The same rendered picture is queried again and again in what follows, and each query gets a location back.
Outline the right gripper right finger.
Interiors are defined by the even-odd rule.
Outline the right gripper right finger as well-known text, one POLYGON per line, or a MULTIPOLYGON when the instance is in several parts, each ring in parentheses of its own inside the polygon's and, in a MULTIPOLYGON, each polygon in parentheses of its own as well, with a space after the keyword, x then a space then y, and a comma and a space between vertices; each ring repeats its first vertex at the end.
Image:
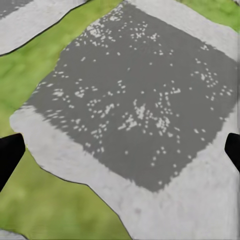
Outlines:
POLYGON ((229 133, 224 150, 240 172, 240 135, 229 133))

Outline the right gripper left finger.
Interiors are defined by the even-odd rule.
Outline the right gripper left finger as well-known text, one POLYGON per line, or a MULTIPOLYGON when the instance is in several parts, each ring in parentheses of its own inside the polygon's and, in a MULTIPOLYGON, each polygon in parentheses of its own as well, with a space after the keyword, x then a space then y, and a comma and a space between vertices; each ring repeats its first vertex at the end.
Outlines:
POLYGON ((26 152, 21 133, 0 138, 0 192, 26 152))

